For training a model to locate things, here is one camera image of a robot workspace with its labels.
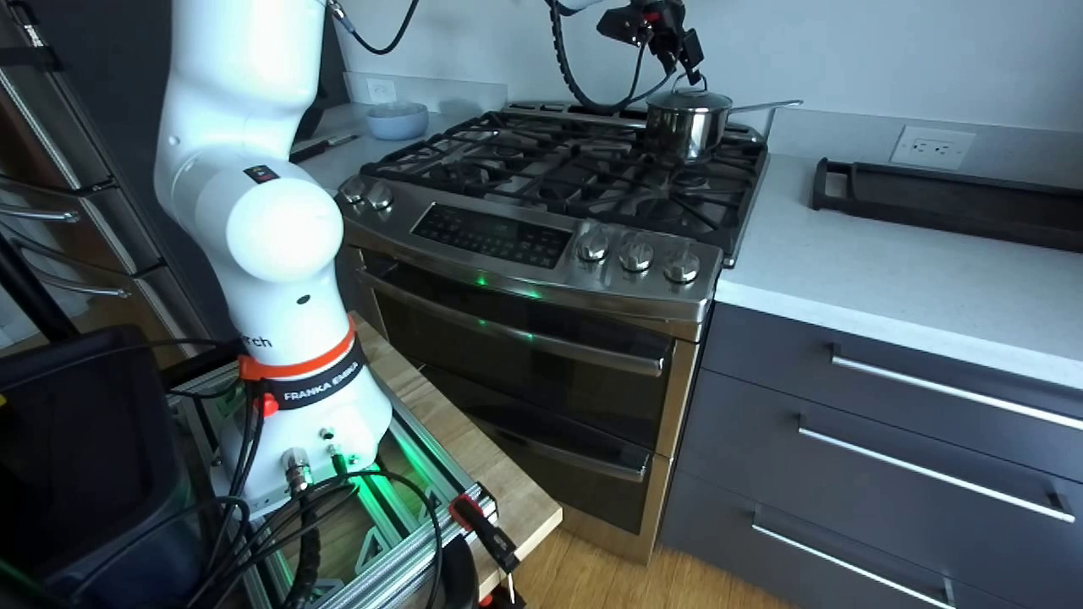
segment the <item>pot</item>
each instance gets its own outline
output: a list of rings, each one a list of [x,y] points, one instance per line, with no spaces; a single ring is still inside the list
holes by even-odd
[[[667,159],[692,161],[722,143],[735,112],[776,112],[781,105],[797,105],[797,99],[735,105],[726,95],[672,87],[647,103],[647,145]]]

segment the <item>orange ring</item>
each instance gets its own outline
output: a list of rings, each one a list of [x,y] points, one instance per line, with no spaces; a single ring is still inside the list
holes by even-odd
[[[259,364],[253,362],[249,355],[241,355],[238,360],[238,377],[248,380],[248,382],[257,382],[257,380],[296,380],[296,377],[310,377],[310,372],[322,372],[327,369],[331,362],[337,362],[356,342],[356,324],[349,324],[345,337],[337,346],[331,346],[327,351],[308,360],[308,362],[295,362],[295,364]]]

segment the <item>oven handle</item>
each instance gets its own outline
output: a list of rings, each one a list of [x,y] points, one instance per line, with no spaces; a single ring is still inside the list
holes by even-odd
[[[426,314],[435,314],[448,324],[485,332],[485,334],[508,337],[508,342],[531,342],[531,350],[547,351],[547,355],[576,360],[576,362],[584,362],[584,364],[605,364],[605,369],[628,372],[628,377],[651,377],[651,380],[658,380],[662,369],[667,369],[667,360],[638,360],[638,355],[627,355],[627,351],[610,351],[610,350],[566,342],[566,337],[556,337],[556,334],[521,332],[521,329],[510,329],[510,324],[501,324],[501,323],[479,323],[472,314],[463,314],[463,311],[434,305],[426,299],[415,299],[415,293],[408,293],[408,291],[401,291],[401,289],[396,289],[396,283],[390,283],[381,278],[366,274],[366,281],[372,281],[372,289],[381,291],[384,299],[396,299],[398,305],[408,305],[408,309],[420,309]]]
[[[485,434],[492,434],[492,438],[503,438],[508,444],[517,444],[517,447],[528,451],[528,455],[539,455],[539,458],[567,463],[567,468],[576,468],[576,469],[587,469],[587,474],[598,474],[598,477],[610,477],[610,482],[627,482],[627,483],[642,483],[642,482],[647,482],[647,459],[642,459],[638,468],[622,468],[622,463],[581,458],[581,455],[576,455],[576,451],[566,451],[566,447],[551,447],[551,444],[521,438],[521,434],[513,434],[513,431],[503,431],[503,425],[495,425],[495,424],[485,424],[485,421],[472,421],[472,424],[477,424]]]

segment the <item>cabinet drawer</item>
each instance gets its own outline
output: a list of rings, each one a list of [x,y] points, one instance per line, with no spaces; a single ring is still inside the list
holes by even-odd
[[[677,477],[797,512],[979,588],[1042,606],[1083,600],[1083,486],[843,408],[704,377]]]
[[[1047,382],[716,309],[701,369],[1083,482],[1083,395]]]
[[[679,474],[670,486],[662,545],[770,588],[801,609],[1007,609],[937,569],[894,557]]]

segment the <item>black tray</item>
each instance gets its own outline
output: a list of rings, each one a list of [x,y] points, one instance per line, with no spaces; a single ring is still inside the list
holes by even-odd
[[[812,211],[1083,249],[1083,188],[823,159]]]

